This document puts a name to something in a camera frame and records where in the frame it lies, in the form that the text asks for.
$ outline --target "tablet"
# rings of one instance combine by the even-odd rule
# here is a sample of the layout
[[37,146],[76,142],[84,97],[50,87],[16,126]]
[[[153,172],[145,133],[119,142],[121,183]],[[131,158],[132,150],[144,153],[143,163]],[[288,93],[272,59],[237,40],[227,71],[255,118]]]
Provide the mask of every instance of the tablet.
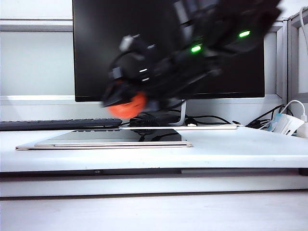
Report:
[[191,147],[174,129],[91,129],[75,130],[44,141],[17,146],[29,149],[101,149],[145,147]]

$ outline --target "white wall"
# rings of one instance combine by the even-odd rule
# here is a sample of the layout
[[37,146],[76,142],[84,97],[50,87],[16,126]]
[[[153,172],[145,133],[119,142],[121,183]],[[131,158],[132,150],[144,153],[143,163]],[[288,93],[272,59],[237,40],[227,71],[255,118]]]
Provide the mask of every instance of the white wall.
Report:
[[1,0],[2,19],[71,19],[72,0]]
[[[296,14],[307,0],[281,0],[280,17]],[[72,18],[72,0],[1,0],[1,18]]]
[[282,10],[280,18],[288,18],[299,12],[300,8],[308,6],[307,0],[281,0],[279,8]]

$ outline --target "monitor stand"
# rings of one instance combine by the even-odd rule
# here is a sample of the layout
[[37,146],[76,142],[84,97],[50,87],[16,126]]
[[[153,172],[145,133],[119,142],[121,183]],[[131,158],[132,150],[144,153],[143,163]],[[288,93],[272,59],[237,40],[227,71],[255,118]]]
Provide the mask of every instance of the monitor stand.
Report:
[[185,114],[186,114],[186,102],[187,101],[182,100],[180,120],[176,123],[169,123],[169,125],[171,125],[171,126],[181,126],[181,125],[184,124]]

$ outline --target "white desk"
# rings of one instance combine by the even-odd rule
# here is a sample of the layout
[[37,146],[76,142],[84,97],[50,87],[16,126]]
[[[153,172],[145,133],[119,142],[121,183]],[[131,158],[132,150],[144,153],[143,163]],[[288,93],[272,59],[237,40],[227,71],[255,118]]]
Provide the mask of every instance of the white desk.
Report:
[[127,168],[308,167],[308,140],[252,128],[179,130],[191,148],[16,151],[68,131],[0,132],[1,172]]
[[[192,148],[14,149],[19,144],[64,132],[67,131],[1,132],[1,171],[176,167],[183,173],[0,179],[2,197],[86,195],[44,200],[4,198],[0,200],[3,230],[296,231],[308,227],[307,191],[225,193],[308,189],[308,177],[298,175],[294,169],[308,167],[305,139],[239,128],[180,131],[193,143]],[[216,171],[213,167],[250,169]],[[89,197],[213,191],[224,193]]]
[[[308,140],[251,128],[180,130],[191,148],[16,151],[68,131],[1,132],[1,172],[178,168],[182,174],[2,179],[1,196],[307,189]],[[216,172],[192,168],[286,168]]]

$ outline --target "desk surface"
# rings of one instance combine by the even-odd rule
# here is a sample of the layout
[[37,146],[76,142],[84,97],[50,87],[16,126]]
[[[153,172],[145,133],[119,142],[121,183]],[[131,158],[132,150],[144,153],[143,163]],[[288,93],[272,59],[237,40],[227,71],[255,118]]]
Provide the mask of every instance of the desk surface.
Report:
[[252,128],[180,130],[191,148],[16,151],[69,131],[0,132],[1,172],[127,168],[308,167],[308,140]]

